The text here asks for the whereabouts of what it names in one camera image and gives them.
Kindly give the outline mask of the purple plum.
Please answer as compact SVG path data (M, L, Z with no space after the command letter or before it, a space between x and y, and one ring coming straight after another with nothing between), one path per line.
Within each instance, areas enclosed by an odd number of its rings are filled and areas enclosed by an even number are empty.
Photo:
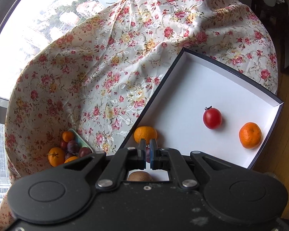
M145 148L145 158L146 158L146 162L150 163L150 147L149 146Z
M92 153L92 150L91 150L90 148L88 148L88 147L82 147L82 148L79 150L78 155L79 155L79 157L85 157L85 156L87 156L87 155L89 155L89 154L91 154L91 153Z
M79 150L80 150L80 147L75 140L71 140L67 143L67 151L69 153L78 153Z

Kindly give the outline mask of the brown kiwi in box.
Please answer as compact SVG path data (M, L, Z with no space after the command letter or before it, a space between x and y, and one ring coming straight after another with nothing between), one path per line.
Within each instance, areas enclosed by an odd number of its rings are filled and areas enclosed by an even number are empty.
M127 181L130 182L151 182L153 181L151 175L144 171L136 171L132 172L128 178Z

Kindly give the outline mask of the orange mandarin left in box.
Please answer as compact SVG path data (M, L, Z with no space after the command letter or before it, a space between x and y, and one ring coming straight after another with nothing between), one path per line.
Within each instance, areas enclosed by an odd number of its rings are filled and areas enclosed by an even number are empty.
M140 126L134 131L134 140L140 143L141 139L145 139L146 144L150 143L151 139L157 139L158 133L151 126Z

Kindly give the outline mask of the orange mandarin in box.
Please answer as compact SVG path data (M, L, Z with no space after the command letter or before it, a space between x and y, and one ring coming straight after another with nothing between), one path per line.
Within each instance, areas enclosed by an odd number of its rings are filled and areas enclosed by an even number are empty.
M246 149L253 149L260 145L262 132L256 123L248 122L239 131L241 145Z
M146 144L150 143L151 139L157 139L158 133L151 126L140 126L134 131L134 140L140 143L141 139L145 139Z

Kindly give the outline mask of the green fruit plate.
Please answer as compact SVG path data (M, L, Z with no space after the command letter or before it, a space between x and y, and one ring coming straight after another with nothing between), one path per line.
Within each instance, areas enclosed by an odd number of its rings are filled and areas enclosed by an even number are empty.
M71 128L68 129L68 131L74 134L74 137L75 137L74 140L78 144L79 148L88 148L91 150L92 153L94 152L93 148L78 134L77 131Z

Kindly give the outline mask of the white box with dark rim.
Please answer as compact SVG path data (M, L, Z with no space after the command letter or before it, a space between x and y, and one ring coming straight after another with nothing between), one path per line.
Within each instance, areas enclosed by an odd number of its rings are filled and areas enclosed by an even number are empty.
M222 114L222 124L203 123L205 107ZM278 121L283 101L251 78L190 49L182 49L149 99L135 127L151 126L160 148L183 155L201 151L244 168L252 168ZM258 147L241 145L239 131L256 123L262 132Z

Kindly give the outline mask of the large orange behind apple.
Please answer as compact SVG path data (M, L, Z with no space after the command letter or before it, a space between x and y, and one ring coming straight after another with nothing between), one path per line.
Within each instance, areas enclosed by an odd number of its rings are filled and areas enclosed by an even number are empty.
M74 160L76 160L76 159L78 159L77 156L69 157L68 159L65 160L65 163L68 163L68 162L74 161Z

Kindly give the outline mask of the small orange kumquat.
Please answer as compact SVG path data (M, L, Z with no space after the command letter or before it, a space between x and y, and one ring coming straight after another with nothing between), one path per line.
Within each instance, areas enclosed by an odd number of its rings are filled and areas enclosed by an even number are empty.
M65 131L62 134L62 139L64 142L69 143L75 139L75 134L71 131Z

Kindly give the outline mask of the red tomato in box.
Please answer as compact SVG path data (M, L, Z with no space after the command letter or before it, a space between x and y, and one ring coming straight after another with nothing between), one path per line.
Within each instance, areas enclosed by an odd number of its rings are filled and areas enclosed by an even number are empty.
M209 129L217 129L222 124L221 112L212 106L205 107L202 119L205 126Z

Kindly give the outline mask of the large orange with stem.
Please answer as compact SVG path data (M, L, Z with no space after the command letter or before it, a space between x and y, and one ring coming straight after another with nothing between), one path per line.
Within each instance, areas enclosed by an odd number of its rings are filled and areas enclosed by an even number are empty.
M52 167L57 167L65 162L65 151L59 147L54 147L47 153L48 161Z

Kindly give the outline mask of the floral tablecloth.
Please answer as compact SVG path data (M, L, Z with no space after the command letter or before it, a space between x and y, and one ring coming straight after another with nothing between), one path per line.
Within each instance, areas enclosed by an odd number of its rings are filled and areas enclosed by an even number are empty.
M218 60L272 93L274 44L238 0L118 0L41 50L13 87L5 121L9 180L50 168L75 129L115 153L182 48Z

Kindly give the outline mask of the orange mandarin right in box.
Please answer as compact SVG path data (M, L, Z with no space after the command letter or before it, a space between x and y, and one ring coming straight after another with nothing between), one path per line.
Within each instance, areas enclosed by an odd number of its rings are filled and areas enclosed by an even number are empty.
M239 131L241 145L246 149L253 149L260 145L262 132L256 123L248 122Z

